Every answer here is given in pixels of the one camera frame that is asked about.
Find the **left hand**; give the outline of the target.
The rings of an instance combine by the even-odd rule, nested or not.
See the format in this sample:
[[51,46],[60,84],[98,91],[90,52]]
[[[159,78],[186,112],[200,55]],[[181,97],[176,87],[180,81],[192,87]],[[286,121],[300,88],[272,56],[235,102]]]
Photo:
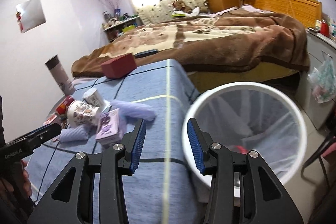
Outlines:
[[[31,182],[29,180],[29,174],[26,170],[27,162],[24,160],[21,160],[21,167],[22,167],[22,175],[23,178],[23,186],[21,187],[23,191],[25,192],[26,197],[32,196],[32,188],[31,188]],[[14,191],[13,186],[4,178],[1,178],[1,198],[5,198],[5,196],[8,193],[12,193]]]

